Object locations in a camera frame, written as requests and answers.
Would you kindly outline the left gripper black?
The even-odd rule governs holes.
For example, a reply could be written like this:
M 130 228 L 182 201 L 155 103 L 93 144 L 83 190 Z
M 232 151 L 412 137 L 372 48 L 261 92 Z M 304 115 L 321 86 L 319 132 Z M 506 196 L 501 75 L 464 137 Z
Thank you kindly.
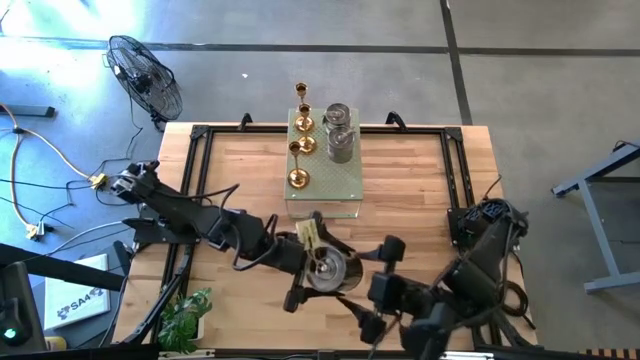
M 310 238 L 310 246 L 313 250 L 329 245 L 343 253 L 356 252 L 353 247 L 334 236 L 328 230 L 320 211 L 312 211 L 309 214 L 309 219 L 315 226 Z M 304 267 L 308 258 L 303 243 L 300 241 L 299 236 L 293 232 L 278 232 L 276 240 L 278 241 L 278 247 L 276 249 L 275 268 L 293 276 L 292 289 L 285 296 L 284 311 L 294 313 L 301 304 L 306 303 L 311 298 L 343 296 L 343 293 L 338 291 L 321 292 L 314 288 L 302 287 Z

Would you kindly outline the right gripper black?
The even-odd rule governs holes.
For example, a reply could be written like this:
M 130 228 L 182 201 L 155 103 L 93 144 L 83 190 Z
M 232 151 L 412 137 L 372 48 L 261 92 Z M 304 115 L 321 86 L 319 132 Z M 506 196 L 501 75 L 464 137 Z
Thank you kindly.
M 399 262 L 404 258 L 406 244 L 394 235 L 387 235 L 382 244 L 376 249 L 367 252 L 357 252 L 357 256 L 363 260 L 378 262 Z M 367 298 L 374 304 L 374 308 L 381 313 L 393 313 L 400 305 L 401 279 L 396 274 L 375 272 L 371 278 L 371 284 Z M 337 297 L 356 318 L 360 329 L 360 340 L 373 345 L 384 333 L 386 322 L 373 310 L 369 310 L 344 297 Z

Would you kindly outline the silver tin candle with tag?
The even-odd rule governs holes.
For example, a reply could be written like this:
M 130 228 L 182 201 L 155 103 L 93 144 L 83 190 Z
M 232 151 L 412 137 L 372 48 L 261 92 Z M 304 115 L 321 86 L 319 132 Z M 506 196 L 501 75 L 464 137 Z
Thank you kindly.
M 361 282 L 364 268 L 356 251 L 329 233 L 321 233 L 317 219 L 295 224 L 298 241 L 307 255 L 303 274 L 316 291 L 349 292 Z
M 338 127 L 350 127 L 351 109 L 343 103 L 329 105 L 323 115 L 323 124 L 327 133 Z
M 327 135 L 327 153 L 331 161 L 338 164 L 349 162 L 353 157 L 356 131 L 352 127 L 336 127 Z

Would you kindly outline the tall gold candlestick holder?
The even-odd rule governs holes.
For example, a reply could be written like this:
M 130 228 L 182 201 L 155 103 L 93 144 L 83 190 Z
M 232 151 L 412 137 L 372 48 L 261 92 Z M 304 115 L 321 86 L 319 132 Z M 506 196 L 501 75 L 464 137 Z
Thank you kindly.
M 311 154 L 311 153 L 313 153 L 313 152 L 315 151 L 315 149 L 316 149 L 316 141 L 315 141 L 315 139 L 311 136 L 312 131 L 314 130 L 314 127 L 315 127 L 315 122 L 314 122 L 314 120 L 313 120 L 313 123 L 314 123 L 313 128 L 312 128 L 309 132 L 307 132 L 307 133 L 303 133 L 303 132 L 299 131 L 299 130 L 296 128 L 296 126 L 295 126 L 295 128 L 296 128 L 299 132 L 301 132 L 301 133 L 302 133 L 302 136 L 298 139 L 298 142 L 301 144 L 301 146 L 302 146 L 302 150 L 301 150 L 301 151 L 302 151 L 304 154 Z
M 307 133 L 314 125 L 313 120 L 310 118 L 311 106 L 305 101 L 308 85 L 304 82 L 298 82 L 294 85 L 294 88 L 300 99 L 298 105 L 299 118 L 296 120 L 295 126 L 299 131 Z
M 292 141 L 288 146 L 289 152 L 293 157 L 293 168 L 287 176 L 288 184 L 295 189 L 302 189 L 310 182 L 309 173 L 299 166 L 298 157 L 301 153 L 302 146 L 298 141 Z

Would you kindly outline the pale green perforated metal shelf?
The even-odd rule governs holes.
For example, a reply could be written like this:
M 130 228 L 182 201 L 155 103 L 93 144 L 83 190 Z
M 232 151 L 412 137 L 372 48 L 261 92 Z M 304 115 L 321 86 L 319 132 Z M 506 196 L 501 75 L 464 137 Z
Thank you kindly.
M 292 218 L 305 218 L 312 211 L 320 211 L 326 218 L 356 218 L 364 197 L 363 165 L 361 160 L 361 131 L 359 111 L 351 108 L 351 125 L 356 131 L 352 159 L 344 164 L 331 161 L 327 153 L 327 135 L 323 124 L 323 109 L 311 110 L 315 122 L 311 136 L 316 141 L 316 149 L 311 154 L 302 151 L 298 157 L 299 166 L 310 175 L 309 184 L 295 189 L 288 184 L 287 176 L 293 168 L 293 157 L 286 155 L 284 200 L 287 213 Z M 297 109 L 289 111 L 287 140 L 298 141 L 302 133 L 295 128 L 299 117 Z

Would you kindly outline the green plant in white pot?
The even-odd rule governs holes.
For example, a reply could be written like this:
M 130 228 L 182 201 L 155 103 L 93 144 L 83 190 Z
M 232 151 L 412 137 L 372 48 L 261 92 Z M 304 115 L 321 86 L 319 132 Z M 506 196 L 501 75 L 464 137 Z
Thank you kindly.
M 190 354 L 197 350 L 199 320 L 213 308 L 211 288 L 201 288 L 190 296 L 177 295 L 161 314 L 162 328 L 158 342 L 163 351 Z

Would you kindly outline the white printed box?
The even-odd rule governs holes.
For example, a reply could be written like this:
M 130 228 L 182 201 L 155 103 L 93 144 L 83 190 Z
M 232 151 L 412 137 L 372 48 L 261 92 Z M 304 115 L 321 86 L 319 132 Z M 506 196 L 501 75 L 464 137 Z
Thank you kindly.
M 108 312 L 110 292 L 46 278 L 44 307 L 44 329 L 53 330 Z

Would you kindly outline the black floor fan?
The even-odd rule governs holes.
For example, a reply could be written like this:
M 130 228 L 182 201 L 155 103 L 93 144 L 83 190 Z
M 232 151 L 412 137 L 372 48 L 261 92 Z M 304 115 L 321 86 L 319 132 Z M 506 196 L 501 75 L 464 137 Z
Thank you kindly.
M 127 35 L 108 40 L 106 60 L 132 101 L 145 110 L 157 131 L 178 119 L 183 101 L 174 72 L 141 42 Z

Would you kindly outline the black device with indicator light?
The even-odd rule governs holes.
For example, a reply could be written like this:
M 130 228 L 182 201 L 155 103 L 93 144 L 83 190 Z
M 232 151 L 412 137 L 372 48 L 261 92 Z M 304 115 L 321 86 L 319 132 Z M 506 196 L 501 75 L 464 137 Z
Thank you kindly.
M 47 351 L 23 262 L 0 269 L 0 357 Z

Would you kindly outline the black desk foot bar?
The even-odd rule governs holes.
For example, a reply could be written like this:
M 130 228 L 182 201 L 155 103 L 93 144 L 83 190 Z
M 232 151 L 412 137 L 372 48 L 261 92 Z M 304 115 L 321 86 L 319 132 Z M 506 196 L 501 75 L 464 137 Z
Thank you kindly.
M 56 109 L 51 106 L 0 105 L 0 113 L 7 114 L 7 110 L 14 116 L 41 118 L 53 118 L 56 113 Z

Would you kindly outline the grey-blue metal desk frame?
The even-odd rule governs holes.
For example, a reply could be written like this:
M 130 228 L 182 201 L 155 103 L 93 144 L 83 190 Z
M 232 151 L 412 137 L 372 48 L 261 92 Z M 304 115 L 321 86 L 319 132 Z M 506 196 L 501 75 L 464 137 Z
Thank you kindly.
M 602 253 L 608 275 L 586 282 L 588 294 L 640 285 L 640 269 L 626 271 L 616 261 L 624 250 L 640 256 L 640 175 L 613 174 L 634 161 L 640 161 L 640 140 L 619 140 L 606 158 L 551 188 L 557 198 L 580 193 Z

